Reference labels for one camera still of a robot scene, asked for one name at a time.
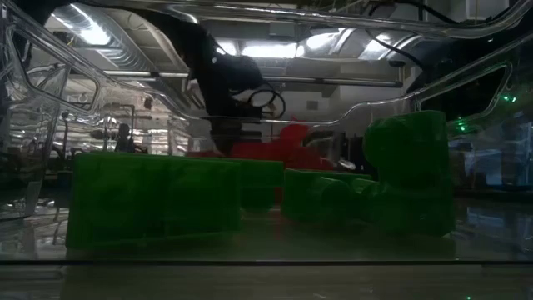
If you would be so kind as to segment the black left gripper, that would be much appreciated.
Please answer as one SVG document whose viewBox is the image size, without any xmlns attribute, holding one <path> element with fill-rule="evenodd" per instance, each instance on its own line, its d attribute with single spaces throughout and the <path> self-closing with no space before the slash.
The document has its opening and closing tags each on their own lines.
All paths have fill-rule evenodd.
<svg viewBox="0 0 533 300">
<path fill-rule="evenodd" d="M 258 66 L 249 57 L 218 56 L 202 59 L 195 66 L 195 77 L 207 114 L 210 117 L 261 118 L 262 110 L 233 97 L 236 92 L 258 89 L 265 80 Z M 223 127 L 213 123 L 210 136 L 222 155 L 232 152 L 247 141 L 241 123 L 231 123 L 228 138 Z"/>
</svg>

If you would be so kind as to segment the ceiling light panel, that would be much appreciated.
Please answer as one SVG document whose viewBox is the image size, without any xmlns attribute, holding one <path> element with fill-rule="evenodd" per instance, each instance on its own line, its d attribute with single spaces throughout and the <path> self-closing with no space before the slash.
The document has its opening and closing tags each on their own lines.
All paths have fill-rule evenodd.
<svg viewBox="0 0 533 300">
<path fill-rule="evenodd" d="M 250 58 L 300 58 L 305 48 L 294 42 L 218 40 L 216 51 L 232 56 Z"/>
</svg>

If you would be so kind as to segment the silver ceiling duct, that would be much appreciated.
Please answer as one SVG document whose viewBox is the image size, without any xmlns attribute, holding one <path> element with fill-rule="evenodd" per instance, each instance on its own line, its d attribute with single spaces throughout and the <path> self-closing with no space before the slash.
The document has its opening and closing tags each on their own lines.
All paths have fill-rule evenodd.
<svg viewBox="0 0 533 300">
<path fill-rule="evenodd" d="M 74 3 L 55 9 L 45 28 L 102 70 L 187 70 L 167 37 L 133 12 Z"/>
</svg>

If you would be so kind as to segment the person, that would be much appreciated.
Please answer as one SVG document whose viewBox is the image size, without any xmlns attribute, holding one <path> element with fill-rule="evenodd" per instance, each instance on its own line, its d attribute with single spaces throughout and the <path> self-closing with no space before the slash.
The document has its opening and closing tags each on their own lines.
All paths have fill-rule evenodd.
<svg viewBox="0 0 533 300">
<path fill-rule="evenodd" d="M 130 127 L 126 123 L 121 123 L 117 134 L 117 143 L 115 152 L 134 153 L 135 146 L 133 140 L 129 137 Z"/>
</svg>

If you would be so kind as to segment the long green toy block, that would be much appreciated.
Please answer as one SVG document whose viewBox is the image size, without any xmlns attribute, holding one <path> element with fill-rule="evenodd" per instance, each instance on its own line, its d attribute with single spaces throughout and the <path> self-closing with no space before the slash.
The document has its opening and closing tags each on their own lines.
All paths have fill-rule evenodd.
<svg viewBox="0 0 533 300">
<path fill-rule="evenodd" d="M 241 187 L 237 162 L 78 154 L 66 246 L 96 250 L 234 232 L 241 223 Z"/>
</svg>

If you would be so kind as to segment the red toy block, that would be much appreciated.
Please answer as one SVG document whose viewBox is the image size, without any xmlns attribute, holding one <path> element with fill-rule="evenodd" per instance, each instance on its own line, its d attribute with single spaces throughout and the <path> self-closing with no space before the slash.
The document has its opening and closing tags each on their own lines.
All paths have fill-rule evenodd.
<svg viewBox="0 0 533 300">
<path fill-rule="evenodd" d="M 301 124 L 290 124 L 280 133 L 278 142 L 286 148 L 297 148 L 309 133 L 309 127 Z"/>
<path fill-rule="evenodd" d="M 318 151 L 308 147 L 297 147 L 286 163 L 288 168 L 306 170 L 333 170 L 330 161 L 323 158 Z"/>
<path fill-rule="evenodd" d="M 279 142 L 241 142 L 235 144 L 230 151 L 231 158 L 285 161 L 289 158 L 291 150 Z"/>
</svg>

